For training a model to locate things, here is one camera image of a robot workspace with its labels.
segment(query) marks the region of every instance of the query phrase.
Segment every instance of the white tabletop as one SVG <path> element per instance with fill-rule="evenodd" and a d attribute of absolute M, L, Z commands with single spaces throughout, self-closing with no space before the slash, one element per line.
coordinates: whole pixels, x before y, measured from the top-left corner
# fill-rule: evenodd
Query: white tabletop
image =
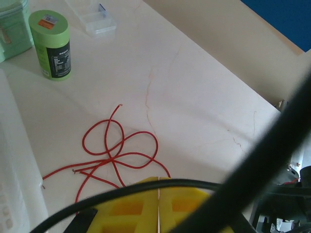
<path fill-rule="evenodd" d="M 144 2 L 111 0 L 106 7 L 118 24 L 111 42 L 86 35 L 63 0 L 30 0 L 31 11 L 55 10 L 69 20 L 72 77 L 68 80 L 43 78 L 34 48 L 0 64 L 41 174 L 98 159 L 83 151 L 83 134 L 122 103 L 115 119 L 126 134 L 156 133 L 157 159 L 172 177 L 221 182 L 277 110 Z M 93 151 L 104 149 L 103 129 L 87 140 Z M 112 127 L 109 144 L 119 139 Z M 154 149 L 152 139 L 138 136 L 127 142 L 124 151 L 151 155 Z M 135 156 L 124 160 L 146 161 Z M 143 170 L 119 167 L 126 184 L 166 176 L 156 164 Z M 119 184 L 112 165 L 96 174 Z M 74 202 L 84 178 L 67 170 L 44 182 L 49 214 Z M 108 189 L 109 185 L 90 180 L 81 198 Z"/>

